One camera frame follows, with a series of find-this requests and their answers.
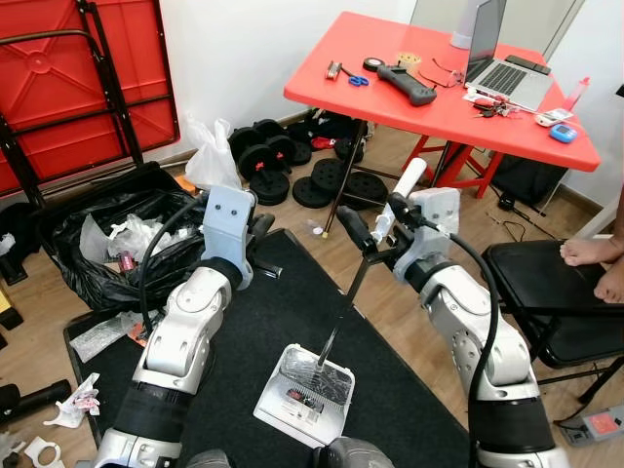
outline power strip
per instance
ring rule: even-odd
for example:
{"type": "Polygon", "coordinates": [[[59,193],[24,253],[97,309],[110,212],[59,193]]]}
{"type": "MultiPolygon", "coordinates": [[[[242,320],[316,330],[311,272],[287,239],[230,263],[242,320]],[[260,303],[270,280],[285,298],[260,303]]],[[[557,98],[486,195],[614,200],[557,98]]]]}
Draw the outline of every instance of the power strip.
{"type": "Polygon", "coordinates": [[[624,435],[624,405],[603,409],[588,416],[576,416],[559,425],[565,440],[573,447],[624,435]]]}

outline laptop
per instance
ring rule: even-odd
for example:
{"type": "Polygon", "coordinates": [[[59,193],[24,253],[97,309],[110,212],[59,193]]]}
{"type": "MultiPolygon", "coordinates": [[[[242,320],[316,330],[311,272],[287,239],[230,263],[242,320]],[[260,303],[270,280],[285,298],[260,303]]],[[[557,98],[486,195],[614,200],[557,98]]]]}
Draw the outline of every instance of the laptop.
{"type": "Polygon", "coordinates": [[[494,58],[506,0],[488,0],[477,9],[475,30],[466,66],[465,86],[537,110],[553,79],[514,63],[494,58]]]}

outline broom handle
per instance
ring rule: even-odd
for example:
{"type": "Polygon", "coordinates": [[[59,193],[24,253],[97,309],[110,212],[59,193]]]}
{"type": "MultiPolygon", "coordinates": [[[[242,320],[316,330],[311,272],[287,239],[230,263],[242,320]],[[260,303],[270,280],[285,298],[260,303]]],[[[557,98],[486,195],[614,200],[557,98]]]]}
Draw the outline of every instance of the broom handle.
{"type": "Polygon", "coordinates": [[[340,326],[342,325],[342,321],[344,319],[344,314],[353,305],[353,299],[355,299],[355,294],[358,293],[358,289],[362,285],[362,282],[364,281],[364,277],[367,274],[367,270],[368,269],[369,269],[369,263],[368,263],[366,257],[364,257],[364,258],[362,258],[362,263],[360,263],[360,267],[358,268],[358,272],[356,273],[355,278],[353,279],[353,283],[351,283],[351,287],[349,288],[349,292],[346,295],[346,298],[345,298],[345,300],[346,300],[346,307],[344,308],[344,310],[342,312],[340,312],[340,316],[336,320],[335,326],[333,327],[333,330],[331,331],[330,338],[325,343],[325,346],[323,347],[323,351],[321,352],[321,355],[319,356],[319,361],[316,364],[317,369],[322,369],[323,368],[323,364],[325,363],[325,360],[327,359],[328,355],[330,354],[330,351],[332,351],[333,340],[335,339],[336,335],[340,331],[340,326]]]}

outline black chair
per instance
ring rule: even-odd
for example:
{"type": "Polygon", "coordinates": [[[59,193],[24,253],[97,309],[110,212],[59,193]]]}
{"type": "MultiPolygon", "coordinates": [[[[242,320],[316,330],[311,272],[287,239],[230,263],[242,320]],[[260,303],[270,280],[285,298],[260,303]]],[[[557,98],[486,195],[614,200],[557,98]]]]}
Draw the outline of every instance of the black chair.
{"type": "Polygon", "coordinates": [[[589,403],[624,365],[624,305],[605,304],[594,287],[605,273],[598,265],[567,266],[559,241],[496,244],[483,257],[503,303],[525,334],[531,360],[561,369],[616,357],[602,369],[539,380],[539,384],[599,374],[581,396],[589,403]]]}

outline laptop screen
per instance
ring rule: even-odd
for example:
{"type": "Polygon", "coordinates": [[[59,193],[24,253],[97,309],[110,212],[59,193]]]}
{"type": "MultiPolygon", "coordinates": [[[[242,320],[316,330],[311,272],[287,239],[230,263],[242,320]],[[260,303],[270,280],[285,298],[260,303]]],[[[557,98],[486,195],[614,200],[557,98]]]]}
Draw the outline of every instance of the laptop screen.
{"type": "Polygon", "coordinates": [[[488,0],[477,9],[466,68],[467,81],[474,79],[494,58],[506,3],[507,0],[488,0]]]}

